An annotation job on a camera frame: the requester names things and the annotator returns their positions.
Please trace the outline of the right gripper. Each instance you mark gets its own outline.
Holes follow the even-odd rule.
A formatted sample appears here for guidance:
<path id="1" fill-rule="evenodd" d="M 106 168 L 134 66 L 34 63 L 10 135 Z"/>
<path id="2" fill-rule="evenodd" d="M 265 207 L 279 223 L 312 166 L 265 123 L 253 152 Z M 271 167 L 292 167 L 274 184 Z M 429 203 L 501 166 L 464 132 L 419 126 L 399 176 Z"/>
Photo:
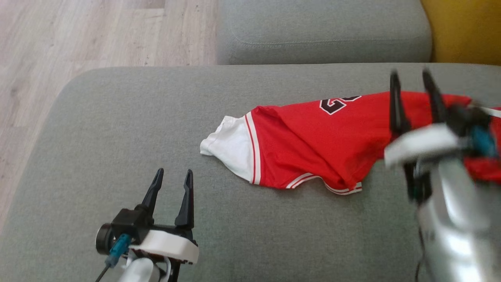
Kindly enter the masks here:
<path id="1" fill-rule="evenodd" d="M 462 152 L 471 145 L 469 137 L 456 135 L 446 124 L 447 108 L 429 69 L 423 69 L 422 78 L 431 106 L 433 123 L 417 130 L 411 130 L 401 95 L 401 84 L 397 71 L 390 74 L 390 130 L 395 139 L 384 149 L 387 167 L 403 166 L 407 182 L 407 196 L 410 202 L 422 204 L 431 196 L 431 188 L 425 188 L 419 172 L 418 162 L 440 160 L 454 152 Z"/>

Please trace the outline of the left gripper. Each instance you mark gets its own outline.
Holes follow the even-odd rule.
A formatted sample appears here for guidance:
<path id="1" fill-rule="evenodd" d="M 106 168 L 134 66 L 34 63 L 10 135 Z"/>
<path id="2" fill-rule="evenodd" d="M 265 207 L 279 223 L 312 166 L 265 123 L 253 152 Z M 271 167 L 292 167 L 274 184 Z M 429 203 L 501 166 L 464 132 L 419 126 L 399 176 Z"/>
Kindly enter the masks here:
<path id="1" fill-rule="evenodd" d="M 136 206 L 136 210 L 144 212 L 146 220 L 154 220 L 153 213 L 157 195 L 162 187 L 164 169 L 159 168 L 143 201 Z M 177 261 L 180 264 L 197 264 L 199 247 L 193 239 L 195 226 L 195 194 L 194 175 L 188 169 L 183 184 L 184 196 L 175 218 L 174 226 L 140 226 L 132 227 L 130 234 L 133 242 L 130 245 L 130 254 L 134 258 L 147 258 L 155 264 Z"/>

